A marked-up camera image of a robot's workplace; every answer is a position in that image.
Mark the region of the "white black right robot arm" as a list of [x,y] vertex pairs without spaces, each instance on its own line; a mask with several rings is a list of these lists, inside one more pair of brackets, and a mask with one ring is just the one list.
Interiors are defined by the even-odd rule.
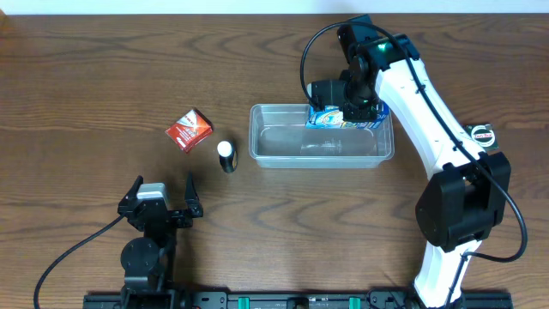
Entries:
[[428,183],[415,206],[426,239],[413,281],[420,308],[466,308],[466,268],[482,258],[481,242],[515,203],[507,192],[510,163],[488,154],[460,126],[434,88],[419,52],[405,34],[391,34],[368,16],[337,30],[348,69],[334,103],[351,122],[374,119],[387,106],[416,148]]

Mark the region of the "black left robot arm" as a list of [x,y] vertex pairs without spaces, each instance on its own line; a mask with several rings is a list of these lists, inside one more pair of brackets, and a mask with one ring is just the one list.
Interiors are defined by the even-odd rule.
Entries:
[[118,213],[142,236],[131,240],[122,250],[124,285],[133,293],[155,293],[172,279],[177,231],[193,226],[203,216],[203,207],[193,177],[185,182],[184,209],[169,209],[166,185],[146,184],[136,178],[118,204]]

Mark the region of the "blue fever patch box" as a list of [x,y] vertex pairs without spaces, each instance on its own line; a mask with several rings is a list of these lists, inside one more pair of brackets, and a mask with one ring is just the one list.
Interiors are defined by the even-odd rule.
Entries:
[[315,112],[311,107],[308,119],[305,123],[306,129],[376,129],[389,116],[389,107],[383,103],[381,110],[372,121],[350,122],[343,120],[343,112],[337,106],[328,106],[324,111]]

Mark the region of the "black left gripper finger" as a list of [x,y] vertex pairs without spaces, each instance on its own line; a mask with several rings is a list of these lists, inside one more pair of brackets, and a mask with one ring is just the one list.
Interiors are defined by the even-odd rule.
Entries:
[[143,184],[143,177],[141,175],[138,175],[136,177],[134,184],[130,187],[130,189],[127,192],[127,198],[137,198],[137,193],[142,184]]
[[189,209],[200,208],[200,200],[196,192],[196,187],[194,185],[192,173],[188,173],[188,176],[186,179],[184,200]]

